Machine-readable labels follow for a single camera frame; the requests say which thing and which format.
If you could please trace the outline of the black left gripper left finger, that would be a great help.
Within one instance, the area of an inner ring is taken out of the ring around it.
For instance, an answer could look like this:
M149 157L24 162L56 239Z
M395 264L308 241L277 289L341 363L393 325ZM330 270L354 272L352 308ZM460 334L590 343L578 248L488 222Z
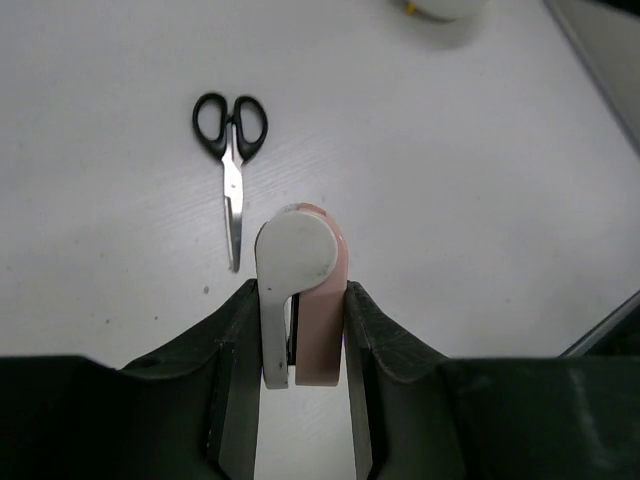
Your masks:
M257 284L115 369L77 355L1 361L5 479L250 479L261 391Z

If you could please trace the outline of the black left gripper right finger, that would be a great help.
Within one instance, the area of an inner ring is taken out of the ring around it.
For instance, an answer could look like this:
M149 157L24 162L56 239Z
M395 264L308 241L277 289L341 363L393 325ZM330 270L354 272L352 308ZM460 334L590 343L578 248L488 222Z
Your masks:
M360 479L635 479L639 300L554 358L449 358L358 283L345 348Z

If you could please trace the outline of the black handled scissors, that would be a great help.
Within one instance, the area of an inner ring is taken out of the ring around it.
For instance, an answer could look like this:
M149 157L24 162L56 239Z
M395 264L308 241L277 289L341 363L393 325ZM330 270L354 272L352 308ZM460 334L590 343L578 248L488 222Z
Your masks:
M220 112L219 133L215 138L205 135L200 126L200 114L206 105L215 105ZM244 134L242 112L251 110L257 115L260 134L248 140ZM201 147L223 168L223 199L226 238L230 257L230 270L238 273L241 266L244 181L242 167L262 148L269 129L268 117L261 102L255 97L241 95L229 108L226 98L217 92L207 92L196 101L192 111L192 128Z

